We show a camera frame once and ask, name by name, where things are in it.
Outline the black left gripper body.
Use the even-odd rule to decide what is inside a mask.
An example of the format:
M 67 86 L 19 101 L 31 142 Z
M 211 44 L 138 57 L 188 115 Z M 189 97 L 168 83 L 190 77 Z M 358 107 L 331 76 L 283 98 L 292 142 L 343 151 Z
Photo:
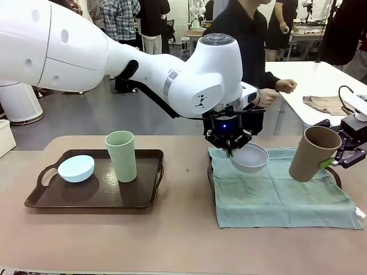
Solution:
M 212 119 L 211 122 L 212 130 L 221 132 L 223 135 L 232 136 L 242 128 L 241 116 L 233 116 L 227 119 L 220 117 Z

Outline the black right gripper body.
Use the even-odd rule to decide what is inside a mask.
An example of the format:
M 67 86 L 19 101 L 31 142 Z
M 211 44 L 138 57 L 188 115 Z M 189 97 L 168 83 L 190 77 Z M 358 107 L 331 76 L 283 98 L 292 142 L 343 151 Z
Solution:
M 366 143 L 365 121 L 359 121 L 355 116 L 346 116 L 341 120 L 340 126 L 354 140 L 359 140 L 362 144 Z

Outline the person's right hand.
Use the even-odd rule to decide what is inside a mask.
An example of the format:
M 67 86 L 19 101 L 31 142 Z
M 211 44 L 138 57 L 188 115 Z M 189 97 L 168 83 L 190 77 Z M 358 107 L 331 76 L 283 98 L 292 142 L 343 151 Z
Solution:
M 267 108 L 279 98 L 279 93 L 273 89 L 261 89 L 258 107 Z

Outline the person's left hand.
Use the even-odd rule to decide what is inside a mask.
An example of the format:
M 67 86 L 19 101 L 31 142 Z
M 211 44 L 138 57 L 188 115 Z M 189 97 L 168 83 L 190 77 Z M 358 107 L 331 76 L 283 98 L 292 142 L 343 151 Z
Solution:
M 292 79 L 278 80 L 275 84 L 277 92 L 291 93 L 295 90 L 297 83 Z

